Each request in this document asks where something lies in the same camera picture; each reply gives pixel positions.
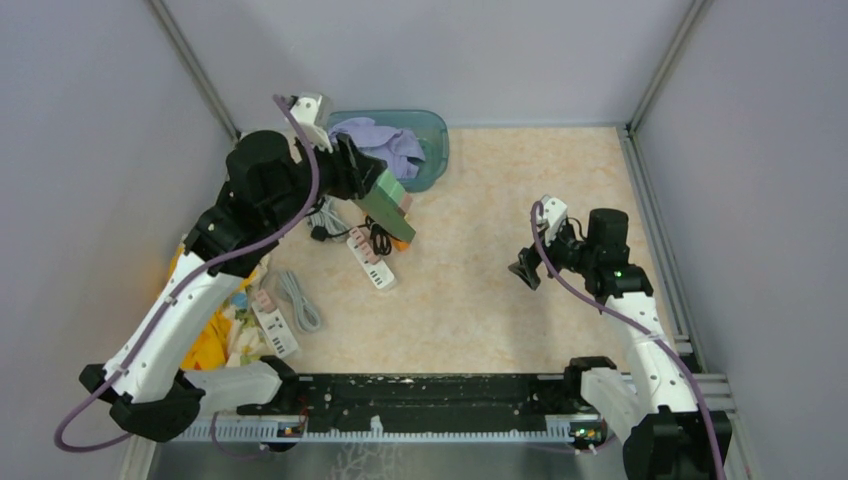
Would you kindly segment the green power strip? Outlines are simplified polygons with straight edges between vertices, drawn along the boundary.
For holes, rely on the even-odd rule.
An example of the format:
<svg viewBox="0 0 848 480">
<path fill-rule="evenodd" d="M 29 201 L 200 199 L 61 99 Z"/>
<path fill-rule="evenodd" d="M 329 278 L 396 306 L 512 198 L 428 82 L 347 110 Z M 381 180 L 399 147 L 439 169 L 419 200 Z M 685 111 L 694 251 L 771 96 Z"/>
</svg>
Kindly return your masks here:
<svg viewBox="0 0 848 480">
<path fill-rule="evenodd" d="M 406 216 L 398 212 L 398 204 L 406 192 L 389 170 L 369 172 L 364 180 L 365 193 L 354 204 L 390 235 L 411 243 L 416 230 Z"/>
</svg>

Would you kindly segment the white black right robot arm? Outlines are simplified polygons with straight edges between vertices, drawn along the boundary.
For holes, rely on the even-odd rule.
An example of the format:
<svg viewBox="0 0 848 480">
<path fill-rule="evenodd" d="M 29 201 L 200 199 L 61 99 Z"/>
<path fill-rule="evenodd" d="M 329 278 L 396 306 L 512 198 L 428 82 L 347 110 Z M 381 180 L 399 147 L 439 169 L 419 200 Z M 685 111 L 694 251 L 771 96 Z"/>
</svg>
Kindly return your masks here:
<svg viewBox="0 0 848 480">
<path fill-rule="evenodd" d="M 533 243 L 509 270 L 529 288 L 538 273 L 599 311 L 616 329 L 630 366 L 624 380 L 606 357 L 571 360 L 563 398 L 576 412 L 598 411 L 622 443 L 630 479 L 724 479 L 732 425 L 708 407 L 703 389 L 676 353 L 645 270 L 632 263 L 629 217 L 594 209 L 588 227 L 570 222 L 566 204 L 545 198 L 530 211 Z"/>
</svg>

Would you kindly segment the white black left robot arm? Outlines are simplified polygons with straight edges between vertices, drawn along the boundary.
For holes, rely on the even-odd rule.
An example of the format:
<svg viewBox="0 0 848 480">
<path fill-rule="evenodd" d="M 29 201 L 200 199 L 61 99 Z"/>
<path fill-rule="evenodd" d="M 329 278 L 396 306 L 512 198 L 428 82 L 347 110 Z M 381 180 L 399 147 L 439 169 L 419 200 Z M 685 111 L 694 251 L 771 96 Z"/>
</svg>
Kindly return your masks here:
<svg viewBox="0 0 848 480">
<path fill-rule="evenodd" d="M 297 406 L 296 374 L 280 359 L 210 371 L 186 370 L 183 359 L 223 301 L 319 197 L 361 200 L 388 170 L 347 137 L 323 151 L 272 130 L 243 136 L 225 165 L 228 178 L 215 204 L 190 230 L 167 287 L 137 331 L 112 359 L 80 374 L 123 431 L 156 442 L 220 411 L 267 406 L 285 414 Z"/>
</svg>

